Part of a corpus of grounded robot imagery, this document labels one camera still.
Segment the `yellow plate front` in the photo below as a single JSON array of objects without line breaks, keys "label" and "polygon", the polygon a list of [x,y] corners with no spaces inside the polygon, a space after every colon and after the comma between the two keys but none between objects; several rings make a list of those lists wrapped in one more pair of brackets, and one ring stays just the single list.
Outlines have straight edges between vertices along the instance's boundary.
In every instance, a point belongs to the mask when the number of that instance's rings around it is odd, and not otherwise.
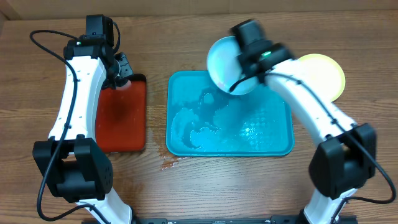
[{"label": "yellow plate front", "polygon": [[330,102],[337,100],[345,89],[343,69],[331,57],[307,54],[298,59],[305,70],[305,80]]}]

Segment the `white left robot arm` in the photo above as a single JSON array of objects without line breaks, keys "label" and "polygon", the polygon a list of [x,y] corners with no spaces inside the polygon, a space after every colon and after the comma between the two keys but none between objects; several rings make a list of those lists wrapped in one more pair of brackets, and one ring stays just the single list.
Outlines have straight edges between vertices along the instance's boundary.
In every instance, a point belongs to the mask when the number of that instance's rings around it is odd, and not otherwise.
[{"label": "white left robot arm", "polygon": [[[37,141],[33,157],[43,179],[37,212],[53,222],[74,210],[87,209],[98,223],[135,223],[132,208],[113,188],[113,167],[96,143],[95,121],[104,81],[118,75],[113,43],[99,36],[72,39],[61,58],[66,82],[57,120],[46,141]],[[44,189],[76,207],[56,217],[42,211]]]}]

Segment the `light blue plate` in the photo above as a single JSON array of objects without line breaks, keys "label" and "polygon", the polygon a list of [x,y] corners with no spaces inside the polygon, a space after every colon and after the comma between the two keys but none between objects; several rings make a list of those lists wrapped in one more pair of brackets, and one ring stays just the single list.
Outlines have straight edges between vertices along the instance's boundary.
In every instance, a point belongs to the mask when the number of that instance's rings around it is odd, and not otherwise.
[{"label": "light blue plate", "polygon": [[238,61],[240,53],[235,37],[227,36],[217,40],[211,46],[206,60],[207,70],[213,83],[221,91],[237,96],[245,95],[259,85],[257,78],[250,78],[238,84],[233,91],[229,90],[237,81],[244,78]]}]

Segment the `pink green scrub sponge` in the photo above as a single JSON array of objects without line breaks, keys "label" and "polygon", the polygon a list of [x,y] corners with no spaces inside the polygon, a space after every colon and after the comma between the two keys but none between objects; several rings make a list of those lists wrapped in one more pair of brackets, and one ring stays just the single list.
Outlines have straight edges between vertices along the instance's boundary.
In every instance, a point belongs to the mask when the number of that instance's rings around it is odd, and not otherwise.
[{"label": "pink green scrub sponge", "polygon": [[124,91],[124,90],[127,90],[130,86],[131,86],[131,81],[126,80],[125,84],[123,84],[121,86],[117,86],[116,89],[120,90],[120,91]]}]

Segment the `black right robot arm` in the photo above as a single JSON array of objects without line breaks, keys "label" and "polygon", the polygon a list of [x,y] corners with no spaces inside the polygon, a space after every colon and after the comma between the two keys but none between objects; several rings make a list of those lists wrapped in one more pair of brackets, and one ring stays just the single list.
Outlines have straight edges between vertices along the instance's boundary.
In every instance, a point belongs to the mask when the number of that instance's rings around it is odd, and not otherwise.
[{"label": "black right robot arm", "polygon": [[375,175],[376,132],[369,124],[358,125],[310,83],[308,67],[294,59],[282,44],[269,40],[239,43],[237,56],[243,78],[256,77],[288,103],[310,133],[316,151],[308,171],[315,186],[306,207],[295,216],[273,216],[272,222],[356,223],[339,216],[349,199]]}]

